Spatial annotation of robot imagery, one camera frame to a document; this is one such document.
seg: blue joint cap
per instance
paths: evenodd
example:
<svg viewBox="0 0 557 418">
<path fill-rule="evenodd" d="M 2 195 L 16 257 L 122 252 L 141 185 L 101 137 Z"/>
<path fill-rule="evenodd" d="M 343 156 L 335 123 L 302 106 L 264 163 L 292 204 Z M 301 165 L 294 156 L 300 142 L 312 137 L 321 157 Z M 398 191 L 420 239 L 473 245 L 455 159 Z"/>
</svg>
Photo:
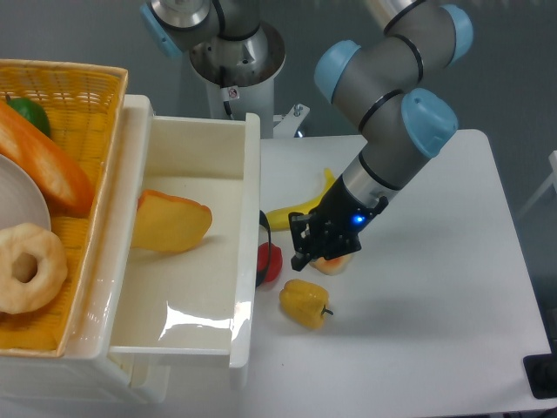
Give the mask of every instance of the blue joint cap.
<svg viewBox="0 0 557 418">
<path fill-rule="evenodd" d="M 359 48 L 353 41 L 341 41 L 329 48 L 317 63 L 313 80 L 329 103 L 332 103 L 334 89 L 343 71 Z"/>
<path fill-rule="evenodd" d="M 145 27 L 149 31 L 153 40 L 157 43 L 158 48 L 169 58 L 177 58 L 182 56 L 182 51 L 174 44 L 174 41 L 164 31 L 158 20 L 147 4 L 139 8 L 139 13 L 143 18 Z"/>
<path fill-rule="evenodd" d="M 428 90 L 414 89 L 406 94 L 401 111 L 408 135 L 428 158 L 436 157 L 459 129 L 453 109 Z"/>
<path fill-rule="evenodd" d="M 465 55 L 472 46 L 473 26 L 467 13 L 454 4 L 446 4 L 441 6 L 441 8 L 448 11 L 454 23 L 456 43 L 454 46 L 453 60 L 450 63 L 452 64 L 457 59 Z"/>
</svg>

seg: green lime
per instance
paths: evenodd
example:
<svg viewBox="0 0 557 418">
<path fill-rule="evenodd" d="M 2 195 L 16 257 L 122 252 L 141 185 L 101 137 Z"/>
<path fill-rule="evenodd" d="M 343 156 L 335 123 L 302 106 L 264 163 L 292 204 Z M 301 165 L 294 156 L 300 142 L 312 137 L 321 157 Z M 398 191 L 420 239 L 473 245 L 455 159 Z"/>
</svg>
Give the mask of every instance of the green lime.
<svg viewBox="0 0 557 418">
<path fill-rule="evenodd" d="M 28 98 L 7 98 L 8 105 L 50 138 L 50 122 L 43 107 Z"/>
</svg>

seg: banana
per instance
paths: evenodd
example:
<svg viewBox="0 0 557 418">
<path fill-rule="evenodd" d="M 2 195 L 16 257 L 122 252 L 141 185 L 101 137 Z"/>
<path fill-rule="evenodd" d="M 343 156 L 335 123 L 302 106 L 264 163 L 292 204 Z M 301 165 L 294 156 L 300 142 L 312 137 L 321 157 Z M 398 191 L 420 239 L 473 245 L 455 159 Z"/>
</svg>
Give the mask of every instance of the banana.
<svg viewBox="0 0 557 418">
<path fill-rule="evenodd" d="M 283 207 L 267 213 L 267 220 L 269 220 L 271 231 L 285 231 L 290 228 L 290 225 L 288 224 L 288 213 L 302 212 L 307 214 L 311 211 L 311 209 L 319 204 L 325 193 L 329 190 L 329 188 L 331 188 L 335 181 L 331 169 L 326 168 L 323 171 L 323 174 L 325 175 L 325 186 L 319 196 L 316 196 L 315 198 L 299 205 Z"/>
</svg>

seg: bagel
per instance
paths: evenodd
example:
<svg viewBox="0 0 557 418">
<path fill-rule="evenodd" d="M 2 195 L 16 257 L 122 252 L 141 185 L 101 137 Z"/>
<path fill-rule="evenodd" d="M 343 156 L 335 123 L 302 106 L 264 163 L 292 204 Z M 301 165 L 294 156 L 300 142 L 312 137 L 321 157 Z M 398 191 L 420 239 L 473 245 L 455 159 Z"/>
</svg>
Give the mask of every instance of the bagel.
<svg viewBox="0 0 557 418">
<path fill-rule="evenodd" d="M 17 277 L 21 256 L 29 260 L 25 254 L 37 261 L 37 274 L 26 283 Z M 67 275 L 64 245 L 56 234 L 31 223 L 0 230 L 0 312 L 36 311 L 54 299 Z"/>
</svg>

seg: wicker basket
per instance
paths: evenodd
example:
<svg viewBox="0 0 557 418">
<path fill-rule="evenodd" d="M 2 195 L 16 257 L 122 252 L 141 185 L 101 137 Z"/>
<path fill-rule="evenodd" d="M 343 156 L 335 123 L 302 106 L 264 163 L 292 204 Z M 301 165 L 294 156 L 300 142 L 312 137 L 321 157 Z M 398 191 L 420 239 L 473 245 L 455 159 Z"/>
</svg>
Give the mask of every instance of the wicker basket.
<svg viewBox="0 0 557 418">
<path fill-rule="evenodd" d="M 97 194 L 88 219 L 54 217 L 52 231 L 62 240 L 68 277 L 58 296 L 32 313 L 0 313 L 0 355 L 58 357 L 64 353 L 91 276 L 111 171 L 118 115 L 128 73 L 88 64 L 0 60 L 0 99 L 27 97 L 46 111 L 51 138 L 84 169 Z"/>
</svg>

